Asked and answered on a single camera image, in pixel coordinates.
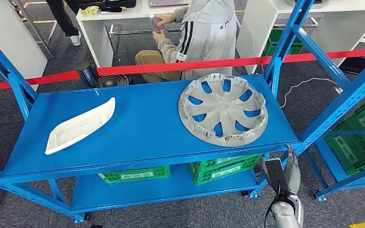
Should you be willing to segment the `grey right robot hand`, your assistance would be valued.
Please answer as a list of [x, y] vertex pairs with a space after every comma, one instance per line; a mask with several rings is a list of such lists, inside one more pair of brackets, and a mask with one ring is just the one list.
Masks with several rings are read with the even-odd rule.
[[298, 165], [298, 158], [296, 156], [294, 148], [287, 144], [287, 152], [288, 152], [288, 159], [287, 164], [284, 169], [285, 178], [288, 185], [288, 190], [293, 193], [297, 194], [299, 187], [300, 187], [300, 169]]

